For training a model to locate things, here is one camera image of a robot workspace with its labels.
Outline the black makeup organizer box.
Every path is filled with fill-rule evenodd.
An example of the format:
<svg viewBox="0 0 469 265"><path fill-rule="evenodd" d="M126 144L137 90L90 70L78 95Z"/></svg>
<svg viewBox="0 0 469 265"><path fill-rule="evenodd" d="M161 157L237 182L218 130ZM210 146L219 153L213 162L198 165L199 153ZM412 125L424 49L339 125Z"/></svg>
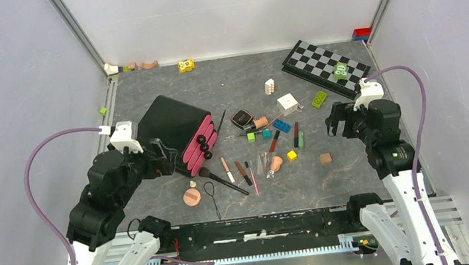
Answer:
<svg viewBox="0 0 469 265"><path fill-rule="evenodd" d="M144 152L152 152L151 138L161 139L178 151L175 171L190 178L212 157L218 137L209 111L163 95L155 98L137 129Z"/></svg>

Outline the black makeup brush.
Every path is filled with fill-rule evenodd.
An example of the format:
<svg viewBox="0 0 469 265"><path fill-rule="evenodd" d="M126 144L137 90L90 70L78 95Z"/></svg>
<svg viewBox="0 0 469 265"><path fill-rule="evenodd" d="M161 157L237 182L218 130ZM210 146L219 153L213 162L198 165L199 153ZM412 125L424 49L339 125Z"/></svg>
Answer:
<svg viewBox="0 0 469 265"><path fill-rule="evenodd" d="M223 185L225 185L225 186L227 186L227 187L229 187L229 188L231 188L231 189L233 189L233 190L235 190L239 193L242 193L246 196L250 194L247 190L242 189L241 187L238 187L237 185L234 185L233 183L228 182L224 178L221 178L221 177L211 173L211 171L206 167L200 168L198 173L202 178L209 178L211 180L219 182L219 183L221 183L221 184L223 184Z"/></svg>

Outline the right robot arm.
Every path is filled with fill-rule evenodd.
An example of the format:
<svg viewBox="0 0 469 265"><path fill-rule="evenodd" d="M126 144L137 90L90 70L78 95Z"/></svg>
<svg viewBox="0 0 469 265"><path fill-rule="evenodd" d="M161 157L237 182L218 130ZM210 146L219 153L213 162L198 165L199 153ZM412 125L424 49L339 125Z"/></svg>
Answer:
<svg viewBox="0 0 469 265"><path fill-rule="evenodd" d="M327 117L327 133L361 140L368 163L394 202L401 224L393 220L377 195L353 195L347 202L349 226L368 229L393 265L463 265L439 225L423 187L417 153L400 138L401 109L397 103L376 99L367 105L335 102Z"/></svg>

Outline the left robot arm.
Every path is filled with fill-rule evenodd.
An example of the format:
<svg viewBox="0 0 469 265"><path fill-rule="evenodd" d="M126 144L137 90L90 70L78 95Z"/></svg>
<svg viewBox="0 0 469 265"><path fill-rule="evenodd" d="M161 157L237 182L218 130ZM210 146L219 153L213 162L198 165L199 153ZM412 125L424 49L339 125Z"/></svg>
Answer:
<svg viewBox="0 0 469 265"><path fill-rule="evenodd" d="M94 158L89 184L70 213L67 244L68 265L104 265L125 218L124 208L144 180L175 172L176 149L158 138L150 141L151 153L110 150ZM170 222L148 216L140 222L129 249L117 265L146 265L157 252L168 251L174 242Z"/></svg>

